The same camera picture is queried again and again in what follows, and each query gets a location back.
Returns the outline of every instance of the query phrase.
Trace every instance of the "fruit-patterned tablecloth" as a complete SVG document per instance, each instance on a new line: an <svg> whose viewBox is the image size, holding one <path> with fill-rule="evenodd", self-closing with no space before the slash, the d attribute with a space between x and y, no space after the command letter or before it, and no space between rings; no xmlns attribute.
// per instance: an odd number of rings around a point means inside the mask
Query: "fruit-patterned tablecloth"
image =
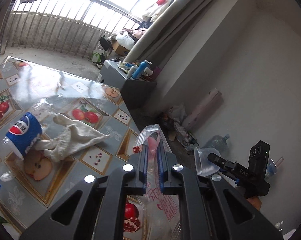
<svg viewBox="0 0 301 240"><path fill-rule="evenodd" d="M49 109L35 113L45 126L42 139L57 137L64 127L52 121L52 112L82 120L104 134L104 142L82 150L60 163L43 158L32 150L24 163L14 152L4 150L1 140L33 104L47 98ZM0 65L0 169L9 169L15 178L2 183L0 220L14 239L39 218L61 196L88 174L101 177L126 163L139 134L120 92L113 87L70 73L7 57ZM33 168L39 162L40 169ZM124 232L124 239L145 239L146 222L142 207L140 227Z"/></svg>

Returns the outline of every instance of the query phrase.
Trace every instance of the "white glove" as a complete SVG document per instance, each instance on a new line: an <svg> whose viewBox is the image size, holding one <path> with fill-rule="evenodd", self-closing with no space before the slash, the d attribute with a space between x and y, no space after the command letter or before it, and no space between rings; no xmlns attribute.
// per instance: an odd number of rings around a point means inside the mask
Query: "white glove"
<svg viewBox="0 0 301 240"><path fill-rule="evenodd" d="M34 147L36 150L43 150L44 156L51 158L54 162L64 160L67 156L99 143L110 136L97 131L82 121L71 120L62 114L56 114L53 121L65 126L66 130L57 138L38 141Z"/></svg>

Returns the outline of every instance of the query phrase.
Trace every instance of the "blue bottle label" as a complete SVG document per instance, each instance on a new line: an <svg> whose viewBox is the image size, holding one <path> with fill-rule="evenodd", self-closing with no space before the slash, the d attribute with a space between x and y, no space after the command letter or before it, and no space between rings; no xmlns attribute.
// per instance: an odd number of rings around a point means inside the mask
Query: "blue bottle label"
<svg viewBox="0 0 301 240"><path fill-rule="evenodd" d="M27 112L9 129L6 136L25 157L41 134L40 123L31 112Z"/></svg>

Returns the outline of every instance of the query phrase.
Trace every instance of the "red cloth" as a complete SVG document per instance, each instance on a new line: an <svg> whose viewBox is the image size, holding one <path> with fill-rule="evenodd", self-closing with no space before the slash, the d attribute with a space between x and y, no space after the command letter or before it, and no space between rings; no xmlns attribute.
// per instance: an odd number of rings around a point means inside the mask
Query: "red cloth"
<svg viewBox="0 0 301 240"><path fill-rule="evenodd" d="M163 3L165 3L165 1L166 1L166 0L158 0L156 3L157 3L158 5L162 5Z"/></svg>

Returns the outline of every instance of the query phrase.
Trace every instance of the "concrete floor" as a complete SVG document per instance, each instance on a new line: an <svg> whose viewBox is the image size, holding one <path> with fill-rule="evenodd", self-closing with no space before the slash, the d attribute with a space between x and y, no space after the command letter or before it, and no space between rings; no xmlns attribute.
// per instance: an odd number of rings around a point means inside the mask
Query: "concrete floor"
<svg viewBox="0 0 301 240"><path fill-rule="evenodd" d="M3 61L8 55L20 59L35 62L40 65L55 68L74 75L96 81L100 70L87 57L74 56L71 54L60 53L37 48L17 48L6 47L4 55L0 55Z"/></svg>
<svg viewBox="0 0 301 240"><path fill-rule="evenodd" d="M24 47L6 47L5 54L0 55L1 61L3 61L8 55L69 72L94 81L100 73L100 70L89 59L71 54L68 55L66 53L60 53L59 51ZM132 110L130 113L140 131L147 125L157 123L156 119L147 116L140 109ZM168 139L167 132L165 130L163 132L166 136L169 147L177 157L177 161L196 172L194 156L192 156L193 152L187 152L177 139L173 142L170 141Z"/></svg>

